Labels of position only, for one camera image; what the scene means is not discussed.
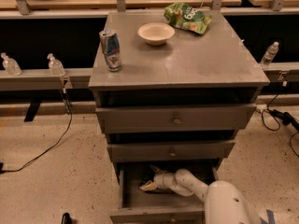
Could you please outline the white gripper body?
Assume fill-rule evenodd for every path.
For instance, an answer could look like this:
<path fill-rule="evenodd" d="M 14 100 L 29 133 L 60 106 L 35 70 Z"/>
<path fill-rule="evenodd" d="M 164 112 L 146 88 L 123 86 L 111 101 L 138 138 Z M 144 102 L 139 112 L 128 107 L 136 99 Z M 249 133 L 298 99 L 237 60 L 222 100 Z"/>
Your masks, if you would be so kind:
<path fill-rule="evenodd" d="M 175 175 L 173 173 L 158 173 L 154 177 L 154 183 L 158 189 L 171 189 L 176 185 Z"/>

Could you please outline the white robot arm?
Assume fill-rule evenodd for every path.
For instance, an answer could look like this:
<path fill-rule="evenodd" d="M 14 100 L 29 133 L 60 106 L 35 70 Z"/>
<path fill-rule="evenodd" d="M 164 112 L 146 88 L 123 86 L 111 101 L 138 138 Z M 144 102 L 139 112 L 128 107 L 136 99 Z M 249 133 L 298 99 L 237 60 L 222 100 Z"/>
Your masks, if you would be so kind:
<path fill-rule="evenodd" d="M 143 192 L 170 189 L 183 197 L 195 195 L 204 204 L 206 224 L 262 224 L 256 210 L 234 185 L 222 180 L 208 185 L 187 169 L 171 173 L 151 165 L 139 189 Z"/>

